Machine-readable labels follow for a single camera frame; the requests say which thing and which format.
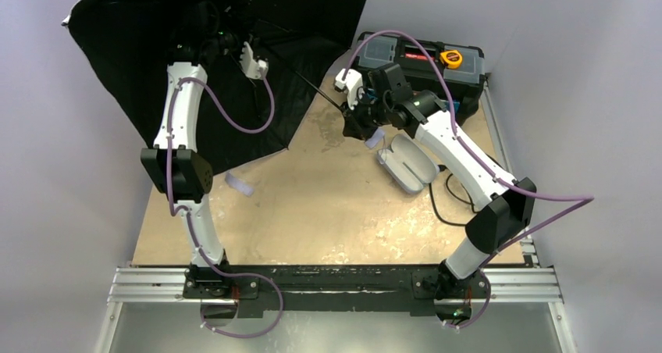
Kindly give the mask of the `lavender umbrella case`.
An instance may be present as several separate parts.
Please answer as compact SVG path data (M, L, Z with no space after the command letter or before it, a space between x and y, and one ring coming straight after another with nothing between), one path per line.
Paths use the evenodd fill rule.
M435 161L407 135L397 134L376 153L379 164L407 193L418 194L440 173Z

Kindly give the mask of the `lavender folding umbrella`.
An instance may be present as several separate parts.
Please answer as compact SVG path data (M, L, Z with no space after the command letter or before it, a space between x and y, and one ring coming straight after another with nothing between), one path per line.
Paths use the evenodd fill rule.
M214 175L288 147L329 68L353 44L367 0L79 0L64 21L102 86L151 146L166 98L172 18L210 1L222 30L248 33L263 80L245 77L240 55L208 68L198 152Z

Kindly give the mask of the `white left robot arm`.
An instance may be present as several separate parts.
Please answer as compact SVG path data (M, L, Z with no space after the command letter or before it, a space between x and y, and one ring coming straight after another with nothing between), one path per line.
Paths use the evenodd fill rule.
M226 261L226 249L215 231L209 194L214 173L198 152L197 126L201 99L208 90L208 68L234 51L238 39L222 32L221 15L210 1L186 5L172 18L166 43L165 103L158 133L142 149L141 163L169 213L181 219L190 245L190 264L213 268Z

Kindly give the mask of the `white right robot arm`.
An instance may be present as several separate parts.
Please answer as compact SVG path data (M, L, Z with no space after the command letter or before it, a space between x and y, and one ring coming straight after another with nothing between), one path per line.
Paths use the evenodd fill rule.
M465 226L465 239L440 265L440 273L464 280L530 223L535 184L516 179L453 127L450 106L434 92L413 91L401 67L386 64L368 74L341 70L334 87L347 96L343 134L362 138L391 125L428 148L458 178L477 213Z

